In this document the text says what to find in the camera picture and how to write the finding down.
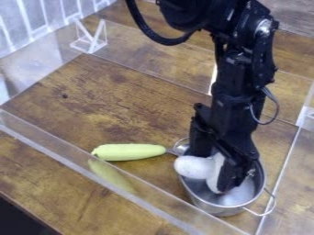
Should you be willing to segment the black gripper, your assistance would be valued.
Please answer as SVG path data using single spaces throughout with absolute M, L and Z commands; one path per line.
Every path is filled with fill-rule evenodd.
M 227 193 L 239 186 L 254 171 L 259 152 L 251 139 L 262 115 L 264 93 L 262 90 L 232 89 L 212 86 L 211 106 L 194 105 L 188 133 L 188 154 L 216 161 L 216 191 Z

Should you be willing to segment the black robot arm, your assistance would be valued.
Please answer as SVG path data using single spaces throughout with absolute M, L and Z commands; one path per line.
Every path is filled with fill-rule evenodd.
M 259 160 L 251 133 L 262 124 L 267 85 L 276 66 L 272 42 L 278 22 L 258 0 L 159 0 L 166 22 L 192 34 L 207 30 L 215 43 L 216 81 L 211 105 L 196 104 L 188 154 L 212 157 L 206 176 L 212 192 L 239 186 Z

